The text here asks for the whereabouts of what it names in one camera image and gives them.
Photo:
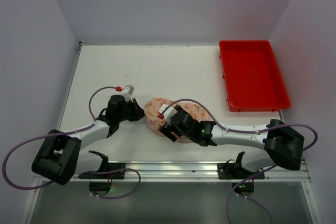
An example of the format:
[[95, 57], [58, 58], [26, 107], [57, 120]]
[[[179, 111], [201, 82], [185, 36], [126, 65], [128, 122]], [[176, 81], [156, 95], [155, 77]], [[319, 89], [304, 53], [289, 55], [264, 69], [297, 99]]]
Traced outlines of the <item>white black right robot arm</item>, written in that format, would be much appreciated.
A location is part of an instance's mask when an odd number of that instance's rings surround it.
[[281, 120], [272, 119], [260, 126], [220, 125], [198, 121], [179, 105], [161, 106], [158, 117], [165, 120], [159, 131], [173, 142], [183, 136], [202, 147], [253, 147], [254, 151], [237, 156], [235, 166], [239, 171], [252, 173], [269, 166], [300, 169], [304, 137]]

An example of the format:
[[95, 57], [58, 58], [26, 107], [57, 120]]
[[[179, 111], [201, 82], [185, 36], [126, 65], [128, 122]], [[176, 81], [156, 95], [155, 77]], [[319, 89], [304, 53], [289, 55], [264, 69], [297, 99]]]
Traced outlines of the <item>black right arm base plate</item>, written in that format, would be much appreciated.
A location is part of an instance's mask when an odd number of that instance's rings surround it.
[[264, 174], [259, 174], [260, 170], [255, 172], [250, 172], [237, 166], [235, 163], [218, 163], [217, 173], [219, 179], [234, 180], [234, 179], [245, 179], [254, 175], [254, 179], [264, 179]]

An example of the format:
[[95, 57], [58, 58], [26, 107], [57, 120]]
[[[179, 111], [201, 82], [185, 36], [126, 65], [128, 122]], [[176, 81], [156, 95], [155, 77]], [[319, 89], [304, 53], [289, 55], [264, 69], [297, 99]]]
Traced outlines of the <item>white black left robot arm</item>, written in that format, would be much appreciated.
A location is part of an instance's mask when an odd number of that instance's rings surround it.
[[120, 123], [136, 122], [144, 116], [144, 110], [136, 99], [113, 95], [92, 125], [76, 133], [50, 131], [33, 160], [31, 170], [59, 185], [65, 185], [73, 176], [81, 174], [108, 177], [108, 156], [82, 149], [111, 137], [119, 129]]

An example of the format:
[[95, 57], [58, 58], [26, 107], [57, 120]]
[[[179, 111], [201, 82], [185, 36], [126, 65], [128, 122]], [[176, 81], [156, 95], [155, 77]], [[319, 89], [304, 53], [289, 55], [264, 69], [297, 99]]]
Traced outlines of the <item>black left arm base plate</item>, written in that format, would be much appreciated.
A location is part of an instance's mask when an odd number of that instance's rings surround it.
[[103, 174], [93, 174], [84, 173], [78, 176], [79, 179], [124, 179], [124, 169], [126, 167], [125, 163], [108, 163], [103, 170], [99, 173]]

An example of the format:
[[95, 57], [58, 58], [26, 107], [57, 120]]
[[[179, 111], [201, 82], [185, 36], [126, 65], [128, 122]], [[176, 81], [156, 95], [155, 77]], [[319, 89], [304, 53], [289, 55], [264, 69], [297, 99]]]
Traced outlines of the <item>floral pink laundry bag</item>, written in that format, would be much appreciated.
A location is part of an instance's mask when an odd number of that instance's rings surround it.
[[[169, 105], [173, 101], [166, 98], [153, 98], [147, 102], [144, 107], [144, 114], [146, 117], [147, 126], [156, 134], [160, 136], [164, 136], [161, 132], [159, 132], [160, 126], [164, 125], [165, 120], [161, 120], [158, 118], [159, 109], [165, 104]], [[211, 121], [212, 118], [210, 115], [200, 106], [192, 102], [179, 102], [179, 106], [181, 106], [186, 112], [188, 112], [193, 119], [200, 121]]]

